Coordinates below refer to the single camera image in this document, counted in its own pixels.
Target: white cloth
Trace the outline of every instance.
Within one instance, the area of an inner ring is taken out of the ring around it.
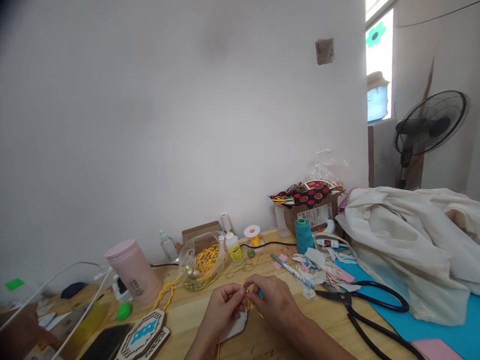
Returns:
[[[360,267],[405,297],[414,317],[465,322],[470,290],[480,290],[479,202],[447,189],[357,188],[336,220]]]

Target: wooden table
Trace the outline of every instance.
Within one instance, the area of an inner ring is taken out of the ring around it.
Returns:
[[[266,243],[271,241],[295,243],[295,238],[293,236],[280,239],[276,229],[263,232],[260,236]],[[294,265],[295,261],[292,261],[291,257],[292,254],[297,252],[295,246],[272,244],[264,247],[253,259],[249,259],[249,262],[254,261],[256,263],[257,257],[260,256],[258,265],[252,272],[239,271],[231,279],[227,279],[226,274],[232,267],[231,264],[229,264],[223,274],[205,289],[191,292],[186,290],[182,285],[178,286],[175,289],[171,304],[166,310],[166,326],[171,330],[171,335],[166,340],[155,359],[183,359],[195,338],[213,289],[228,283],[242,284],[248,276],[255,273],[262,276],[275,275],[285,281],[288,284],[296,303],[308,318],[315,320],[323,330],[325,330],[333,339],[356,358],[376,359],[375,354],[364,343],[360,335],[350,323],[347,318],[347,310],[343,304],[319,296],[307,300],[303,296],[302,287],[297,283],[296,279],[285,269],[282,268],[277,270],[274,267],[274,261],[269,254],[272,253],[278,256],[281,254],[282,249],[283,254],[288,256],[287,263]],[[244,257],[247,257],[247,248],[245,246],[242,247],[242,251]],[[156,268],[156,273],[163,284],[175,279],[178,271],[178,268],[173,266]],[[87,296],[87,293],[91,292],[94,293],[93,289],[85,289],[83,294],[84,296]],[[115,295],[111,289],[108,289],[103,293],[104,296],[99,302],[108,307],[108,315],[98,329],[96,333],[97,335],[105,328],[122,323],[118,321],[116,317],[119,303],[116,301]],[[163,297],[159,308],[162,308],[165,305],[168,297],[169,294]],[[139,307],[133,304],[133,312],[125,322],[134,322],[140,319],[150,312],[152,305],[153,304]],[[366,301],[354,298],[353,305],[355,310],[361,315],[387,329],[393,330],[393,328]],[[370,339],[392,359],[413,359],[413,356],[395,341],[390,340],[388,337],[381,335],[366,325],[362,324],[362,328]],[[94,341],[95,337],[96,335],[83,346],[77,357],[78,359]],[[221,345],[220,358],[222,360],[301,359],[301,356],[281,334],[275,332],[269,327],[265,320],[259,316],[255,307],[252,306],[244,332]]]

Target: pink thermos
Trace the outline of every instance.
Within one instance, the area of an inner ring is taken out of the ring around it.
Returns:
[[[105,257],[140,306],[157,298],[162,284],[135,239],[112,247]]]

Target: green sticker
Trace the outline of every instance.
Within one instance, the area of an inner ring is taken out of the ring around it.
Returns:
[[[385,30],[387,30],[387,28],[384,26],[383,21],[380,21],[375,27],[372,27],[366,39],[367,46],[371,48],[373,45],[380,44],[380,38],[385,34]]]
[[[9,281],[5,284],[6,288],[10,291],[13,291],[15,289],[18,289],[21,287],[23,284],[25,284],[20,278],[13,279],[12,281]]]

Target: scissors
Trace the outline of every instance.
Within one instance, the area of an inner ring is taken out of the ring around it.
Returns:
[[[389,288],[388,286],[382,285],[378,282],[374,281],[357,281],[354,282],[353,284],[360,285],[360,286],[370,286],[374,288],[381,289],[390,295],[392,295],[394,298],[396,298],[399,302],[400,305],[392,305],[387,302],[383,302],[381,300],[378,300],[376,298],[370,297],[368,295],[362,294],[357,291],[350,291],[350,292],[340,292],[333,286],[331,286],[329,283],[324,282],[321,285],[327,289],[328,291],[322,291],[322,290],[315,290],[315,293],[318,296],[321,296],[325,299],[333,300],[338,303],[343,303],[346,307],[346,310],[348,311],[348,319],[351,321],[353,326],[355,327],[356,331],[360,334],[361,338],[363,341],[370,347],[370,349],[373,350],[375,354],[378,355],[378,357],[382,360],[392,360],[390,357],[385,355],[365,334],[365,332],[362,330],[360,327],[359,323],[357,320],[360,320],[362,323],[368,325],[369,327],[377,330],[378,332],[384,334],[385,336],[388,336],[390,339],[395,340],[397,343],[399,343],[401,346],[406,348],[409,352],[411,352],[413,355],[418,360],[425,360],[423,355],[418,351],[412,344],[410,344],[408,341],[406,341],[403,337],[400,335],[384,328],[383,326],[380,326],[373,321],[367,319],[366,317],[363,317],[360,315],[358,312],[356,312],[353,307],[352,307],[352,298],[360,298],[363,300],[368,301],[371,304],[378,305],[382,308],[389,309],[391,311],[397,312],[397,313],[406,313],[409,311],[409,303],[395,290]]]

